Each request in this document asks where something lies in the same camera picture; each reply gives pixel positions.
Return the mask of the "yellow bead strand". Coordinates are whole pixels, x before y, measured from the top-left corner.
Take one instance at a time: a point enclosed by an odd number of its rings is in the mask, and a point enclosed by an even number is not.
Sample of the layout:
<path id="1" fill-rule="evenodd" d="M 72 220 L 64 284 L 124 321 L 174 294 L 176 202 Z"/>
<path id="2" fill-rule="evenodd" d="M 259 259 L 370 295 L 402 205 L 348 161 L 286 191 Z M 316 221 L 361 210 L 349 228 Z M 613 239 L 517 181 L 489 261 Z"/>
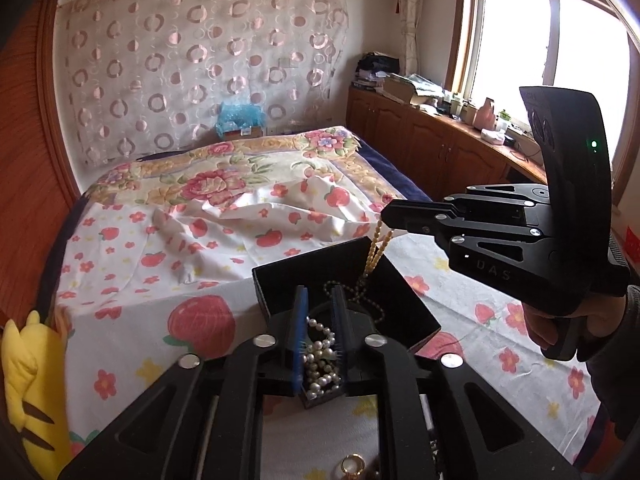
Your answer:
<path id="1" fill-rule="evenodd" d="M 376 224 L 370 248 L 364 265 L 362 276 L 369 276 L 380 262 L 382 255 L 386 251 L 386 247 L 390 244 L 390 240 L 394 236 L 394 231 L 389 229 L 382 219 Z"/>

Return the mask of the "black jewelry box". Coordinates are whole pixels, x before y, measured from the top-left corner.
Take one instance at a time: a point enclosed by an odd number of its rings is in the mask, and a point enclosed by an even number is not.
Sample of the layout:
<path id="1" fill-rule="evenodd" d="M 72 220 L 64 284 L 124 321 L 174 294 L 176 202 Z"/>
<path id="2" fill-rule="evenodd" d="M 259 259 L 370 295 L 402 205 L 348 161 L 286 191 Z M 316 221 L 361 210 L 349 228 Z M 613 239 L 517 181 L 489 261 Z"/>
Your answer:
<path id="1" fill-rule="evenodd" d="M 361 237 L 253 269 L 256 296 L 262 312 L 265 313 L 267 324 L 273 315 L 291 310 L 296 289 L 299 286 L 306 287 L 308 312 L 303 358 L 308 353 L 307 344 L 322 344 L 326 341 L 328 336 L 323 331 L 326 326 L 334 329 L 332 292 L 336 286 L 343 289 L 349 310 L 370 318 L 371 333 L 378 333 L 399 342 L 411 355 L 413 348 L 421 347 L 439 330 L 439 322 L 386 259 L 380 260 L 370 276 L 362 276 L 362 260 L 368 254 L 370 244 L 367 237 Z M 319 389 L 321 403 L 347 396 L 343 389 L 344 377 L 340 370 L 336 334 L 334 348 L 337 352 L 338 370 L 327 377 L 329 385 Z M 220 371 L 220 375 L 226 359 L 213 364 Z M 414 359 L 421 372 L 419 382 L 427 379 L 427 362 Z M 220 375 L 210 380 L 211 386 L 216 388 L 216 381 Z M 310 391 L 306 379 L 303 364 L 302 391 L 296 396 L 306 396 Z"/>

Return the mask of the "navy blue blanket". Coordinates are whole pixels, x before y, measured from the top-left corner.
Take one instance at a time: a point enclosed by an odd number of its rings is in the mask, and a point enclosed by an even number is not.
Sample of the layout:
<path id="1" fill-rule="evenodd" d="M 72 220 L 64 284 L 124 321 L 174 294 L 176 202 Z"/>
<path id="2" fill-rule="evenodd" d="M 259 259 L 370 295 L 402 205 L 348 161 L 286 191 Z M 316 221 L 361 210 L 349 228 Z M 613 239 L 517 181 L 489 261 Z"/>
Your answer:
<path id="1" fill-rule="evenodd" d="M 399 171 L 385 156 L 361 138 L 358 139 L 358 153 L 372 166 L 393 188 L 413 202 L 430 202 L 431 197 L 424 193 L 409 177 Z"/>

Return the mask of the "wooden side cabinet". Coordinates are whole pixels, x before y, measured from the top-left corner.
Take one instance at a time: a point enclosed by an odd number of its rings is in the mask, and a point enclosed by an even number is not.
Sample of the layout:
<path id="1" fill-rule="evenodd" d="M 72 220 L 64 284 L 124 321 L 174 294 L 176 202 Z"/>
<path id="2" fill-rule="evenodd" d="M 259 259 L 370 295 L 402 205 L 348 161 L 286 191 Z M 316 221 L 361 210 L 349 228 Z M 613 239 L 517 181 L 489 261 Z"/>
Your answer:
<path id="1" fill-rule="evenodd" d="M 370 91 L 350 88 L 346 128 L 388 159 L 433 200 L 474 184 L 545 184 L 536 162 L 491 145 L 464 122 L 433 116 Z"/>

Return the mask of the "pink bottle on counter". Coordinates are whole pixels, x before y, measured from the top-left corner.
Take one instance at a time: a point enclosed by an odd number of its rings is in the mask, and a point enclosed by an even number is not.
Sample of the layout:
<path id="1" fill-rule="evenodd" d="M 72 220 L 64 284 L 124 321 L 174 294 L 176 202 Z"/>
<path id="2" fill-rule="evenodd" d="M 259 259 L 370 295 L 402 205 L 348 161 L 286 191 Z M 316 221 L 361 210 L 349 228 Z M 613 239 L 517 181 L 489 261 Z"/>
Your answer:
<path id="1" fill-rule="evenodd" d="M 476 112 L 473 127 L 478 131 L 484 129 L 492 131 L 495 129 L 495 123 L 495 102 L 491 98 L 486 98 L 484 104 Z"/>

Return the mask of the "strawberry print white cloth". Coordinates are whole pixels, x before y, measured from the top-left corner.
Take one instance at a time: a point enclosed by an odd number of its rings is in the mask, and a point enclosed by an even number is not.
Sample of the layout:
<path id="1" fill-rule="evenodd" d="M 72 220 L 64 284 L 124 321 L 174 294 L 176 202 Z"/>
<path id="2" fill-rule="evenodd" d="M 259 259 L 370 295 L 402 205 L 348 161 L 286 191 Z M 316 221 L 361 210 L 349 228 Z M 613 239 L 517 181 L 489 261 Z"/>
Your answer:
<path id="1" fill-rule="evenodd" d="M 218 358 L 264 328 L 255 266 L 368 235 L 379 209 L 347 179 L 226 170 L 157 185 L 143 198 L 90 200 L 67 244 L 55 305 L 73 451 L 183 353 Z M 440 324 L 422 354 L 462 356 L 574 460 L 599 407 L 586 368 L 543 358 L 521 304 L 452 272 L 431 238 L 398 234 L 385 253 Z"/>

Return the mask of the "pile of clutter on cabinet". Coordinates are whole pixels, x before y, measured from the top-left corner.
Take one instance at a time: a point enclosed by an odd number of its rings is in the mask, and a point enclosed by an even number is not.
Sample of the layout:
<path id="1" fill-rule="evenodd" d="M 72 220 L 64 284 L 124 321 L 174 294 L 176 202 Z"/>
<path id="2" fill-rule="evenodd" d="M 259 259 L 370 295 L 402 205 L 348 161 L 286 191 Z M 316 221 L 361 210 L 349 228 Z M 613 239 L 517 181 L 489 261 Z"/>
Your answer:
<path id="1" fill-rule="evenodd" d="M 435 106 L 445 95 L 433 81 L 418 74 L 402 76 L 399 69 L 398 58 L 375 51 L 365 53 L 357 63 L 352 86 L 412 106 Z"/>

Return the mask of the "floral bed quilt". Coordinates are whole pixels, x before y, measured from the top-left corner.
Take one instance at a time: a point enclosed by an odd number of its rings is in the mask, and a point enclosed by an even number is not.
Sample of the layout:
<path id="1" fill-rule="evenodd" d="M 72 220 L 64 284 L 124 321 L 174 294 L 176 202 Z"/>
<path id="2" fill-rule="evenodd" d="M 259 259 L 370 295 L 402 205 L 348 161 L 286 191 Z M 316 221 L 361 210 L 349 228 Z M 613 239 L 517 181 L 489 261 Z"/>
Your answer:
<path id="1" fill-rule="evenodd" d="M 100 177 L 87 195 L 103 206 L 171 207 L 199 200 L 227 207 L 256 188 L 283 197 L 288 185 L 306 188 L 313 177 L 366 196 L 374 211 L 404 196 L 364 158 L 364 142 L 342 126 L 222 141 L 178 155 L 128 162 Z"/>

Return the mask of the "blue wrapped box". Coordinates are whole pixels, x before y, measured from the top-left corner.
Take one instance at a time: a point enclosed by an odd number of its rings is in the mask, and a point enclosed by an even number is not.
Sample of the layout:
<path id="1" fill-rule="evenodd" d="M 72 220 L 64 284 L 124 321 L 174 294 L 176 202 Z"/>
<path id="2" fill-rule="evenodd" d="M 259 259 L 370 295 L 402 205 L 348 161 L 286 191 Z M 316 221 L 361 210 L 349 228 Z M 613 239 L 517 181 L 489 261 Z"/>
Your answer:
<path id="1" fill-rule="evenodd" d="M 219 107 L 215 131 L 220 140 L 243 140 L 263 136 L 266 114 L 255 104 L 226 104 Z"/>

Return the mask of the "yellow plush toy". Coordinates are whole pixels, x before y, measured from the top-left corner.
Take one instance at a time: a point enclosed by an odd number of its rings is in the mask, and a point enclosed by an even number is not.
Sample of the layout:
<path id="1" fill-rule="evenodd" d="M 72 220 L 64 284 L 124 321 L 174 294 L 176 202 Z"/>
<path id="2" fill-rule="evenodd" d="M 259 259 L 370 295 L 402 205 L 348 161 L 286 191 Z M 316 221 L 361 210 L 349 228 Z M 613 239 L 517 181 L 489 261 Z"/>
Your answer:
<path id="1" fill-rule="evenodd" d="M 20 435 L 29 463 L 55 479 L 73 458 L 66 416 L 65 348 L 61 336 L 29 312 L 24 327 L 6 322 L 1 366 L 9 423 Z"/>

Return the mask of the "side window curtain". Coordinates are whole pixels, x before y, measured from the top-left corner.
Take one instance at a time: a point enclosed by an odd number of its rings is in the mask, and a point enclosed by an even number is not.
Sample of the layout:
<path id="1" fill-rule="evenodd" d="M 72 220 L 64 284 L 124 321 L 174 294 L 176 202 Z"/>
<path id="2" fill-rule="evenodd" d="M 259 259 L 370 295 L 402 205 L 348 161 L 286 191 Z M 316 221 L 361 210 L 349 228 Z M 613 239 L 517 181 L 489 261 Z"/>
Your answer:
<path id="1" fill-rule="evenodd" d="M 411 75 L 418 71 L 420 64 L 418 29 L 423 0 L 397 0 L 397 3 L 401 36 L 400 67 L 404 75 Z"/>

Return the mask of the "pink circle pattern curtain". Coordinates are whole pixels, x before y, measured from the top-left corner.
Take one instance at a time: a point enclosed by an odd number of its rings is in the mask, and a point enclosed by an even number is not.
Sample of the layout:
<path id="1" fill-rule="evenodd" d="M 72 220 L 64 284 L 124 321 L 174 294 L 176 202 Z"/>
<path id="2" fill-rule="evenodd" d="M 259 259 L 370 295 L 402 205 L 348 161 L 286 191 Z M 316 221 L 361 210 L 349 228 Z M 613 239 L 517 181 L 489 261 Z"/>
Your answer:
<path id="1" fill-rule="evenodd" d="M 219 107 L 265 132 L 323 125 L 346 0 L 70 0 L 58 10 L 61 115 L 90 167 L 206 143 Z"/>

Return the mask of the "window with frame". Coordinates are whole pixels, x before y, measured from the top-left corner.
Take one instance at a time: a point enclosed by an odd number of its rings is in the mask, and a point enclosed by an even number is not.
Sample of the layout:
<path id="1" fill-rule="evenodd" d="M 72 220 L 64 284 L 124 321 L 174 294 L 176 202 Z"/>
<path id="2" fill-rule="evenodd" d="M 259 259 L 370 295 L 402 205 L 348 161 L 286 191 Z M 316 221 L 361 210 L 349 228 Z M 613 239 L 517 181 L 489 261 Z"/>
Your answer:
<path id="1" fill-rule="evenodd" d="M 457 0 L 446 85 L 525 128 L 522 84 L 592 92 L 603 110 L 613 200 L 637 185 L 639 41 L 612 0 Z"/>

